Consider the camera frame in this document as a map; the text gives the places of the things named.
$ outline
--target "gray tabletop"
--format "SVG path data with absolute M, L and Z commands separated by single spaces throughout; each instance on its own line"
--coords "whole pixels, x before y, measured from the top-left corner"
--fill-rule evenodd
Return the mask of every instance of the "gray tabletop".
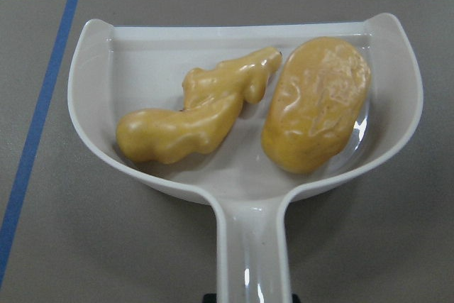
M 419 127 L 377 169 L 290 204 L 302 302 L 454 302 L 454 0 L 0 0 L 0 302 L 201 302 L 216 291 L 209 206 L 92 155 L 67 80 L 91 18 L 128 26 L 401 21 L 423 77 Z

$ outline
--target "blue line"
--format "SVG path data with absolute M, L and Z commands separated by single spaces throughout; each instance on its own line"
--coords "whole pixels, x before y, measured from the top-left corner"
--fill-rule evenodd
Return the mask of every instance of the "blue line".
M 45 119 L 48 115 L 50 100 L 52 99 L 52 93 L 65 53 L 65 47 L 76 11 L 77 1 L 78 0 L 67 0 L 66 2 L 0 228 L 0 287 L 3 283 L 19 216 L 21 215 L 23 201 L 27 192 L 28 181 L 38 151 Z

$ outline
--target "lumpy yellow food piece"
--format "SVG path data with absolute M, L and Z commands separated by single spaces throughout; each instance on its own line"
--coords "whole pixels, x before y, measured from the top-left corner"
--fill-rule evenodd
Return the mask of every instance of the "lumpy yellow food piece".
M 350 43 L 315 38 L 284 64 L 262 130 L 262 148 L 284 170 L 309 173 L 344 149 L 370 86 Z
M 282 55 L 264 48 L 213 70 L 196 68 L 183 81 L 184 109 L 142 109 L 120 119 L 116 140 L 133 162 L 170 164 L 191 153 L 207 154 L 221 144 L 243 108 L 259 102 Z

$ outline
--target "yellow food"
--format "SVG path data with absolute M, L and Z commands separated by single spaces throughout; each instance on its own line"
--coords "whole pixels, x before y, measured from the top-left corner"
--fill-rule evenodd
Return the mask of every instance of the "yellow food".
M 227 136 L 243 102 L 259 102 L 282 56 L 265 48 L 213 70 L 191 70 L 183 81 L 184 110 L 143 109 L 122 117 L 116 140 L 133 162 L 177 162 L 191 153 L 213 152 Z
M 361 54 L 316 38 L 285 62 L 262 130 L 262 148 L 284 170 L 309 173 L 344 149 L 370 86 Z

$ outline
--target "gray surface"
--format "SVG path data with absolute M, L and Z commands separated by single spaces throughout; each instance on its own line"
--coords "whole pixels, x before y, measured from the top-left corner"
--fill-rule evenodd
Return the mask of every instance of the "gray surface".
M 9 199 L 65 0 L 0 0 L 0 213 Z M 421 123 L 385 165 L 290 205 L 303 302 L 454 302 L 454 0 L 79 0 L 0 302 L 200 302 L 216 290 L 211 208 L 94 157 L 66 104 L 83 24 L 251 25 L 398 16 L 423 75 Z

